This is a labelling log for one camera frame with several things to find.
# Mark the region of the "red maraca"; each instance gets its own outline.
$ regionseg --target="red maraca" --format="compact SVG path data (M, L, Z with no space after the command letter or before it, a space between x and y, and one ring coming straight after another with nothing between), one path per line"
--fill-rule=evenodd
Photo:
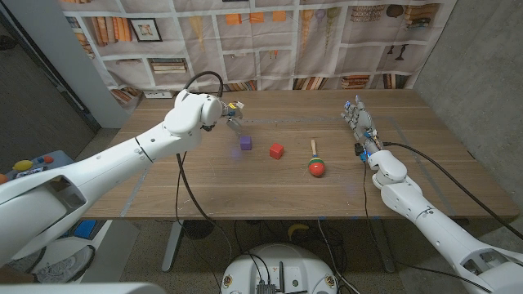
M312 147L312 159L309 161L309 172L314 176L321 176L325 172L325 164L321 158L318 157L316 153L316 141L311 140Z

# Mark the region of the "purple cube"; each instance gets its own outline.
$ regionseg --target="purple cube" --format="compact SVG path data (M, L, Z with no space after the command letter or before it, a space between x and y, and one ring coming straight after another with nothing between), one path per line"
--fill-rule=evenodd
M242 150L251 150L253 148L253 140L251 136L241 136L239 138L239 147Z

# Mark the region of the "table leg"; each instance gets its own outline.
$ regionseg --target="table leg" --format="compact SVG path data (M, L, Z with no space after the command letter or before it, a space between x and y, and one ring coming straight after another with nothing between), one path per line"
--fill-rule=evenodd
M394 266L394 261L389 258L389 256L392 256L392 253L387 240L387 235L385 234L383 223L381 220L371 220L370 225L373 228L374 236L376 237L376 241L378 242L378 246L380 248L379 254L382 258L383 269L387 273L394 273L396 271L396 267Z
M172 269L174 264L174 258L178 252L178 248L183 237L181 225L183 220L179 220L180 224L172 223L171 234L169 235L169 241L167 242L167 248L165 249L165 256L163 256L162 271L167 273Z

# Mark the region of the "printed backdrop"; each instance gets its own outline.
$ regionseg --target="printed backdrop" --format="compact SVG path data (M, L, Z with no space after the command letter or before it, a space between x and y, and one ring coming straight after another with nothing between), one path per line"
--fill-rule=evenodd
M107 87L132 96L204 70L227 91L412 88L455 0L59 3Z

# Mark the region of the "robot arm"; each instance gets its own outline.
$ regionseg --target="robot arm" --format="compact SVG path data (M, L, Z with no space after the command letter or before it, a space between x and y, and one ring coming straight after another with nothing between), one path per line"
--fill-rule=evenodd
M198 147L201 129L211 131L221 116L229 120L240 116L237 105L242 104L226 105L215 96L181 91L174 109L143 134L81 162L0 185L4 240L0 266L60 237L94 202L130 176L161 158Z
M356 144L356 149L363 147L358 155L377 171L373 183L381 190L385 205L415 224L459 276L495 293L521 290L523 255L478 241L426 200L421 188L407 176L405 165L383 149L358 96L356 105L346 103L342 117L354 130L355 138L363 141ZM463 285L470 293L486 293L470 283Z

